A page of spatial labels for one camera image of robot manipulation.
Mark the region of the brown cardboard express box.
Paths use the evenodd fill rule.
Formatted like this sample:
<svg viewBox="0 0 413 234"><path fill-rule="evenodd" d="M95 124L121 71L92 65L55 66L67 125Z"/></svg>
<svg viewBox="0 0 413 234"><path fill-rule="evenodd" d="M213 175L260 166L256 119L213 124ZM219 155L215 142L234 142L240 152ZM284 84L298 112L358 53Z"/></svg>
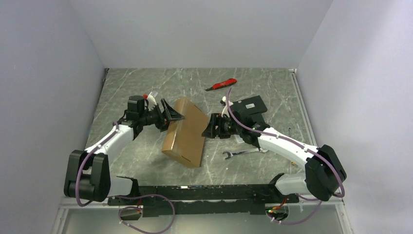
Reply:
<svg viewBox="0 0 413 234"><path fill-rule="evenodd" d="M184 119L170 123L161 152L188 168L198 168L205 142L202 133L209 117L187 97L178 99L174 109Z"/></svg>

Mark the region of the red utility knife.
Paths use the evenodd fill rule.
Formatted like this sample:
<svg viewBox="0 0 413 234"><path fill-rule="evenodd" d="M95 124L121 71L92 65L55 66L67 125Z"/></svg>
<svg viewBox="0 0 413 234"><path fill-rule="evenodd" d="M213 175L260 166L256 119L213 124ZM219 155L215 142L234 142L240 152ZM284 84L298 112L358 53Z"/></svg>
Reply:
<svg viewBox="0 0 413 234"><path fill-rule="evenodd" d="M211 87L205 89L205 91L208 92L208 91L212 91L212 90L218 90L218 89L226 88L226 87L229 87L229 86L234 85L236 83L237 83L237 80L235 78L229 78L225 81L215 83Z"/></svg>

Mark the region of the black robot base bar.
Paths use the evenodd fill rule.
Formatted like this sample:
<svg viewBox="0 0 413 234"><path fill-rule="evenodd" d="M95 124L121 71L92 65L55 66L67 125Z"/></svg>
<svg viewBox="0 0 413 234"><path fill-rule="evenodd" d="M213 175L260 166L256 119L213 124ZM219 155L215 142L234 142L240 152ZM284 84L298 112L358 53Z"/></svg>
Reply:
<svg viewBox="0 0 413 234"><path fill-rule="evenodd" d="M274 185L139 186L127 198L111 197L109 206L141 205L144 217L249 213L263 215L271 205L298 203L297 195L282 195Z"/></svg>

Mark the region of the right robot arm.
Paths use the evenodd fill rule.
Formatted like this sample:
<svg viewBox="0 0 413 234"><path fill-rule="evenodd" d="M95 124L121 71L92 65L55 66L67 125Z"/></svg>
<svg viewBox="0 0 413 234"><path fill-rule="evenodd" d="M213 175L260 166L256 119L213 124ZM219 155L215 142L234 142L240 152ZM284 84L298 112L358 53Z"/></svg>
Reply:
<svg viewBox="0 0 413 234"><path fill-rule="evenodd" d="M240 136L247 144L272 151L294 162L301 173L279 174L268 189L269 198L281 202L287 195L310 194L321 201L343 198L346 172L334 149L299 142L265 123L260 113L245 114L229 110L228 114L213 113L202 132L206 138Z"/></svg>

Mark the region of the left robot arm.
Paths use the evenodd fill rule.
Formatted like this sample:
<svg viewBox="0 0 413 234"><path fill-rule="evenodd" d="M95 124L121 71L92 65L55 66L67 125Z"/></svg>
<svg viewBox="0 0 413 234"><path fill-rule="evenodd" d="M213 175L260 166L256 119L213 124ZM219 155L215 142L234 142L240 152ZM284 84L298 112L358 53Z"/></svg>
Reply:
<svg viewBox="0 0 413 234"><path fill-rule="evenodd" d="M70 153L65 196L75 198L80 207L108 197L120 197L129 205L135 204L140 198L137 179L112 175L112 159L134 141L145 126L154 125L163 132L171 122L183 119L164 99L158 104L153 96L130 96L123 116L102 139L84 150Z"/></svg>

